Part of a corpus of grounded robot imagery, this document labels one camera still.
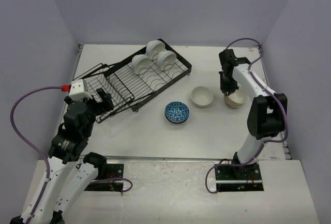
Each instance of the wire rack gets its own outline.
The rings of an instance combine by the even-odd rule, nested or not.
[[[191,73],[192,65],[167,43],[161,41],[166,45],[167,50],[173,51],[177,55],[176,62],[165,71],[159,69],[156,64],[157,56],[155,56],[152,65],[146,72],[140,75],[133,72],[132,58],[138,54],[145,54],[146,47],[144,47],[119,63],[99,64],[77,77],[77,79],[82,78],[87,81],[88,91],[96,101],[101,101],[96,92],[99,88],[111,94],[114,110],[99,116],[98,123],[129,108],[138,112],[139,108]]]

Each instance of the blue patterned bowl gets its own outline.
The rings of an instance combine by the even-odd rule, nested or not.
[[[164,114],[169,122],[179,124],[187,120],[190,111],[184,103],[173,101],[166,106]]]

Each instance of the red connector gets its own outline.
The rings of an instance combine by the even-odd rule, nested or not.
[[[61,85],[63,92],[69,92],[70,91],[70,85]]]

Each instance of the table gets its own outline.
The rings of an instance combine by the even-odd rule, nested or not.
[[[208,193],[205,162],[122,161],[133,188],[118,192],[85,191],[66,224],[318,224],[299,160],[260,160],[264,191]],[[45,170],[38,161],[25,206]],[[209,187],[215,189],[215,174]]]
[[[99,63],[112,64],[130,56],[143,46],[84,45],[75,77]],[[224,47],[173,46],[192,64],[192,72],[151,102],[138,113],[126,110],[101,124],[95,124],[83,154],[96,152],[108,157],[158,157],[186,159],[232,158],[244,143],[248,130],[250,102],[233,110],[225,105],[220,91],[221,70],[218,58]],[[257,48],[234,48],[237,57],[253,61],[259,56]],[[261,62],[254,70],[265,80]],[[213,103],[205,109],[196,108],[190,93],[196,86],[209,87]],[[164,108],[171,101],[182,101],[190,109],[189,119],[180,125],[169,123]],[[268,144],[260,159],[283,160],[281,144]]]

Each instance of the robotic arm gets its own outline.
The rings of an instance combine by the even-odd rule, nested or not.
[[[68,213],[81,192],[98,175],[104,173],[106,158],[90,153],[85,156],[73,179],[63,188],[70,171],[87,146],[96,116],[114,109],[110,94],[106,94],[102,89],[96,91],[101,102],[97,102],[87,91],[84,80],[71,83],[69,96],[65,98],[68,108],[64,122],[60,124],[48,151],[51,168],[49,178],[45,171],[31,203],[22,215],[13,218],[10,224],[64,224],[63,216]]]
[[[257,161],[256,154],[266,139],[276,137],[285,130],[282,112],[266,90],[279,99],[285,111],[287,110],[287,97],[277,94],[269,88],[257,74],[249,68],[250,61],[246,57],[236,57],[232,49],[226,49],[219,54],[222,65],[220,72],[221,91],[230,95],[238,89],[238,83],[245,89],[252,101],[247,119],[249,135],[242,148],[234,154],[235,163],[244,164],[254,158],[248,165]]]

